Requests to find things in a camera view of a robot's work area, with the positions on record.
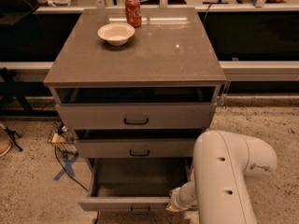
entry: drawer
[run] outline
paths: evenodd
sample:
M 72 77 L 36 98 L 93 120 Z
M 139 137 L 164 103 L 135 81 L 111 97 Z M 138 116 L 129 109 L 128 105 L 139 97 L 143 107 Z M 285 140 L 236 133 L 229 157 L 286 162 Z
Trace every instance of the drawer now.
M 175 87 L 55 88 L 58 104 L 201 103 L 211 102 L 218 85 Z
M 147 213 L 164 210 L 169 191 L 187 182 L 188 167 L 182 158 L 97 159 L 85 211 Z
M 191 157 L 195 139 L 76 140 L 84 158 Z
M 56 105 L 71 130 L 209 127 L 216 104 Z

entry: red soda can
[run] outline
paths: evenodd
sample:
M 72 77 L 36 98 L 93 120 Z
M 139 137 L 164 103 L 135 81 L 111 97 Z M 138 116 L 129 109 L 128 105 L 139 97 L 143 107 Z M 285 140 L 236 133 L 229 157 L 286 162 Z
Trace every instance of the red soda can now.
M 133 27 L 141 26 L 141 9 L 139 0 L 125 0 L 127 22 Z

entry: floor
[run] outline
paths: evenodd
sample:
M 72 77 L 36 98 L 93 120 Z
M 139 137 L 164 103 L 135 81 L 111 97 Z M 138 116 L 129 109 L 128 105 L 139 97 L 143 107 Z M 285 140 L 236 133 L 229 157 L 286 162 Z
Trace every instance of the floor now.
M 92 224 L 95 212 L 84 212 L 78 200 L 86 191 L 62 171 L 48 143 L 53 119 L 2 119 L 22 134 L 18 144 L 0 158 L 0 222 L 2 224 Z M 269 178 L 248 186 L 259 224 L 295 224 L 299 218 L 299 97 L 228 96 L 218 107 L 210 129 L 259 137 L 278 154 L 278 169 Z M 0 141 L 7 140 L 0 131 Z M 63 154 L 58 152 L 63 161 Z M 71 154 L 65 159 L 75 159 Z M 73 165 L 75 178 L 88 187 L 90 171 L 82 158 Z M 195 224 L 197 212 L 100 213 L 97 223 Z

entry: gray cabinet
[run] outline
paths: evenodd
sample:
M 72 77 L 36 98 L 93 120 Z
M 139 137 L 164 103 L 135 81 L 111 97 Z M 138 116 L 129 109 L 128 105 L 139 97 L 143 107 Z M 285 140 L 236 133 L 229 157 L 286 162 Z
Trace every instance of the gray cabinet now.
M 86 211 L 165 209 L 226 80 L 195 9 L 142 15 L 134 37 L 111 47 L 96 32 L 124 10 L 85 10 L 44 80 L 91 168 Z

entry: chair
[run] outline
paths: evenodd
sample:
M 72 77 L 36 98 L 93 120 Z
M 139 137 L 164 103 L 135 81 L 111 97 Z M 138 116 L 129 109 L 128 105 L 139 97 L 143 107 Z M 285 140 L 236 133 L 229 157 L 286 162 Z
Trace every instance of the chair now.
M 36 0 L 0 0 L 0 27 L 11 27 L 38 9 Z

